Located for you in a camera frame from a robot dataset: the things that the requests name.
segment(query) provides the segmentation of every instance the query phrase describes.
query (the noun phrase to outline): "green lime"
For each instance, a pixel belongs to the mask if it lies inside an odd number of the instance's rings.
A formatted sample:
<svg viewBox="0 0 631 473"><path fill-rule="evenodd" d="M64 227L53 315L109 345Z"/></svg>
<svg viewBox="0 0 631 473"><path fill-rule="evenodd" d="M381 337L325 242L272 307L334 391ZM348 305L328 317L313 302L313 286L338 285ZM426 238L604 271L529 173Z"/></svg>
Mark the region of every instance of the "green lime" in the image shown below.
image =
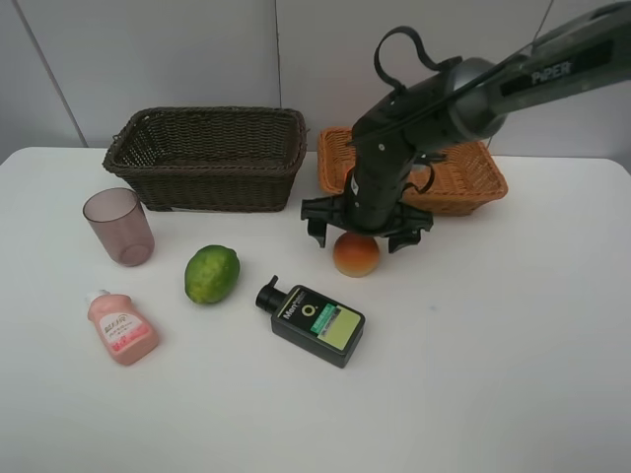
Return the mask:
<svg viewBox="0 0 631 473"><path fill-rule="evenodd" d="M184 290L197 304L221 301L237 283L241 263L233 249L211 244L190 258L184 272Z"/></svg>

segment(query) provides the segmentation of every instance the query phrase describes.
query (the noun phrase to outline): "wicker basket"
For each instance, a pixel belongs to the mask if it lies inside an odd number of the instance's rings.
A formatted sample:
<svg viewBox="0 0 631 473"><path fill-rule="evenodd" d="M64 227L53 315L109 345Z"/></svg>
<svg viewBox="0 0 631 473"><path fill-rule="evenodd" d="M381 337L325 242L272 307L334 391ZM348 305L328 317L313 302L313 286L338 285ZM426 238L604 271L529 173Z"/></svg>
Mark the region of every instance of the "wicker basket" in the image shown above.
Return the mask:
<svg viewBox="0 0 631 473"><path fill-rule="evenodd" d="M150 210L276 212L305 151L305 120L295 110L149 108L114 137L104 167Z"/></svg>
<svg viewBox="0 0 631 473"><path fill-rule="evenodd" d="M341 194L346 173L355 166L355 148L350 128L323 130L317 147L319 185L328 194ZM468 215L481 205L501 199L509 188L482 143L468 143L447 148L448 159L434 165L436 180L426 194L408 189L403 201L418 209L444 215ZM410 180L422 187L429 170L410 174Z"/></svg>

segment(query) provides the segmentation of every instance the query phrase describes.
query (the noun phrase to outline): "robotic arm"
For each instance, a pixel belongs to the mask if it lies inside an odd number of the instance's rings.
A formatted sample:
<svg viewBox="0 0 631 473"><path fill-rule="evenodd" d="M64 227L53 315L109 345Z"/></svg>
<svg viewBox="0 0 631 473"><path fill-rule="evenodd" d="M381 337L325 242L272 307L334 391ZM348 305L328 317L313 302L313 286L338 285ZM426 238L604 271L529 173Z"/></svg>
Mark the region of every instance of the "robotic arm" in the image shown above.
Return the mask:
<svg viewBox="0 0 631 473"><path fill-rule="evenodd" d="M424 65L438 73L407 89L381 67L380 47L409 35ZM353 126L357 162L344 192L303 201L302 220L320 247L326 226L388 238L388 251L417 244L432 214L399 202L413 166L442 160L440 150L489 138L506 115L631 79L631 2L599 8L548 34L497 65L473 57L434 63L418 34L399 27L382 39L375 68L394 87ZM433 182L433 173L425 192Z"/></svg>

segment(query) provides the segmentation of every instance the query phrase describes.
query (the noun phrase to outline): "plastic cup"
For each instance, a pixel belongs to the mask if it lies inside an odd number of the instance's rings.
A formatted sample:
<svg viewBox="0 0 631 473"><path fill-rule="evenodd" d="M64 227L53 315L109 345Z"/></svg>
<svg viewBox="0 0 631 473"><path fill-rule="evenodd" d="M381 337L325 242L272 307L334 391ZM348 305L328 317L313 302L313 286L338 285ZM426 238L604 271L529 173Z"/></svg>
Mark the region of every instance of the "plastic cup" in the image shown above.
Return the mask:
<svg viewBox="0 0 631 473"><path fill-rule="evenodd" d="M88 199L83 215L116 263L138 266L153 253L154 236L133 190L117 187L101 191Z"/></svg>

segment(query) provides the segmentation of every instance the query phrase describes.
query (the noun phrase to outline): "white table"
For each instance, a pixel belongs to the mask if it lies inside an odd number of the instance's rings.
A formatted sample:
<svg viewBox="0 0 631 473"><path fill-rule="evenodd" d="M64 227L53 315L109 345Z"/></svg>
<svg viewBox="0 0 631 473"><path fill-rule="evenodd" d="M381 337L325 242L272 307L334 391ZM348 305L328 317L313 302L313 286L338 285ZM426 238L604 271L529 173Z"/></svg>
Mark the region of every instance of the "white table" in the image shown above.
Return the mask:
<svg viewBox="0 0 631 473"><path fill-rule="evenodd" d="M0 167L0 470L594 473L631 468L631 178L609 161L498 158L508 196L437 218L366 279L299 218L149 213L152 259L116 266L83 220L121 182L103 150L26 149ZM239 285L190 303L200 247L233 247ZM272 275L363 311L340 370L273 335ZM130 295L163 343L124 368L85 293Z"/></svg>

